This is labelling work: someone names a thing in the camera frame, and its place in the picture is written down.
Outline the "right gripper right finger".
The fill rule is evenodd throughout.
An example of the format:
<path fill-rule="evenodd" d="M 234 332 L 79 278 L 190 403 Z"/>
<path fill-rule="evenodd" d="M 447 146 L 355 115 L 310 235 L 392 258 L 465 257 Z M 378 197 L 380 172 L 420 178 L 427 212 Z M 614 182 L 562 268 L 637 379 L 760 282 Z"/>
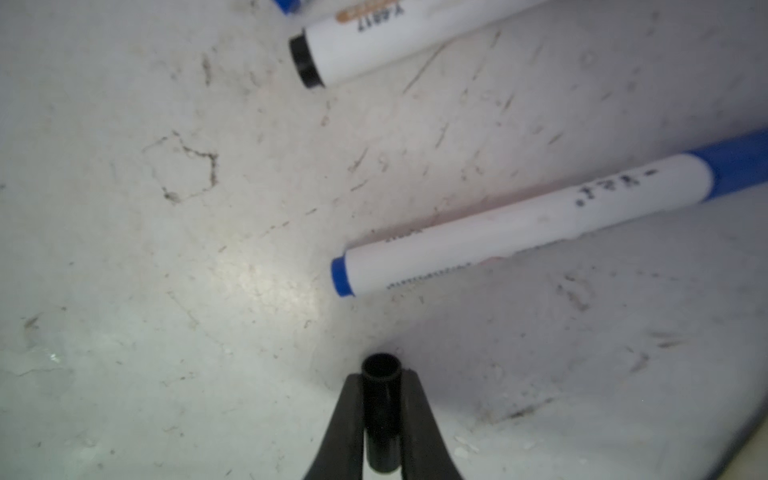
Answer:
<path fill-rule="evenodd" d="M 401 477 L 461 480 L 417 373 L 404 370 L 400 398 Z"/>

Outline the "black pen cap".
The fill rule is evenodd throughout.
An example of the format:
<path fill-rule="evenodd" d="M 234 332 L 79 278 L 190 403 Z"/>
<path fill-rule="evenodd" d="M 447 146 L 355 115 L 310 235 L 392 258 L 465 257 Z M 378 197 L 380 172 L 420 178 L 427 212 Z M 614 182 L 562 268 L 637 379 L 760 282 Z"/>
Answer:
<path fill-rule="evenodd" d="M 361 366 L 368 465 L 390 474 L 400 465 L 400 394 L 402 365 L 389 353 L 367 357 Z"/>

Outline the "white marker pen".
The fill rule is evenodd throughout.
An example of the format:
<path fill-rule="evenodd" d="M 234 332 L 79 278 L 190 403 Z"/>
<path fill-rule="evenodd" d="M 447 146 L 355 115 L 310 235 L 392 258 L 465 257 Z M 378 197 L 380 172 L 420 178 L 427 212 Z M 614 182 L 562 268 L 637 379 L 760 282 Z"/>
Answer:
<path fill-rule="evenodd" d="M 765 183 L 755 131 L 580 185 L 347 250 L 330 275 L 341 297 L 424 281 Z"/>
<path fill-rule="evenodd" d="M 538 0 L 363 1 L 305 27 L 288 46 L 304 86 L 328 87 L 540 4 Z"/>
<path fill-rule="evenodd" d="M 284 15 L 298 12 L 303 4 L 302 0 L 274 0 L 275 5 Z"/>

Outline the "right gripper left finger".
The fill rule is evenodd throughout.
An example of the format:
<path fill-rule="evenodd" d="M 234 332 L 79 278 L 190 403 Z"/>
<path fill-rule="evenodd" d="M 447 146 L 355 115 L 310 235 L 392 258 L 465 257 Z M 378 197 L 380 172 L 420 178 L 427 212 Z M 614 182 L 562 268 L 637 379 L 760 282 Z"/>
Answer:
<path fill-rule="evenodd" d="M 364 402 L 360 374 L 345 379 L 305 480 L 360 480 L 364 460 Z"/>

